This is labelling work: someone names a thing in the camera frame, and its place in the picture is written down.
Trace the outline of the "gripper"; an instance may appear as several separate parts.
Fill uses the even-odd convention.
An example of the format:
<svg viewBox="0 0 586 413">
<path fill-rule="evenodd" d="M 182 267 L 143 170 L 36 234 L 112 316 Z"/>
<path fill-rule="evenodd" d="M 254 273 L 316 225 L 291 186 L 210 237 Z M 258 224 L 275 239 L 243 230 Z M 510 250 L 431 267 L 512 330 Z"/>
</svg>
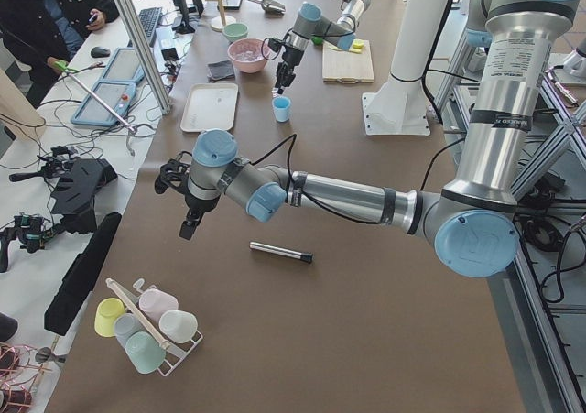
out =
<svg viewBox="0 0 586 413">
<path fill-rule="evenodd" d="M 274 93 L 282 94 L 282 85 L 284 88 L 287 88 L 295 80 L 296 73 L 294 72 L 294 68 L 300 64 L 304 50 L 295 47 L 289 40 L 277 38 L 270 38 L 267 45 L 276 54 L 283 51 L 281 61 L 277 65 L 276 82 L 274 85 Z"/>
<path fill-rule="evenodd" d="M 159 169 L 154 189 L 156 194 L 163 194 L 167 189 L 173 189 L 179 194 L 185 195 L 188 192 L 187 180 L 189 177 L 190 164 L 180 159 L 171 158 Z M 185 219 L 179 228 L 179 237 L 190 240 L 201 223 L 204 212 L 199 205 L 189 205 Z"/>
</svg>

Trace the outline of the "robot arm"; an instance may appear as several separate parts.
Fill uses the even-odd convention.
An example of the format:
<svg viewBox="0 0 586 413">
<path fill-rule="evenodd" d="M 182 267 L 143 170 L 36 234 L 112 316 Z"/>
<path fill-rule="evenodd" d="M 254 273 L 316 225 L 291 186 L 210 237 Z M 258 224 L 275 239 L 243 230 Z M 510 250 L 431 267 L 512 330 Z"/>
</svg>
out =
<svg viewBox="0 0 586 413">
<path fill-rule="evenodd" d="M 440 192 L 398 192 L 263 166 L 238 152 L 232 134 L 199 134 L 190 163 L 173 158 L 155 181 L 188 206 L 180 236 L 226 196 L 258 221 L 283 204 L 311 206 L 365 224 L 394 225 L 426 239 L 439 260 L 466 277 L 489 277 L 514 260 L 517 162 L 533 123 L 550 50 L 580 0 L 471 0 L 466 38 L 488 50 L 455 178 Z"/>
<path fill-rule="evenodd" d="M 267 46 L 281 55 L 277 64 L 273 94 L 282 94 L 295 80 L 295 68 L 301 63 L 304 52 L 313 38 L 320 38 L 335 47 L 347 50 L 355 40 L 355 31 L 371 0 L 341 0 L 341 13 L 335 19 L 323 15 L 317 5 L 303 3 L 292 28 L 283 38 L 270 38 Z"/>
</svg>

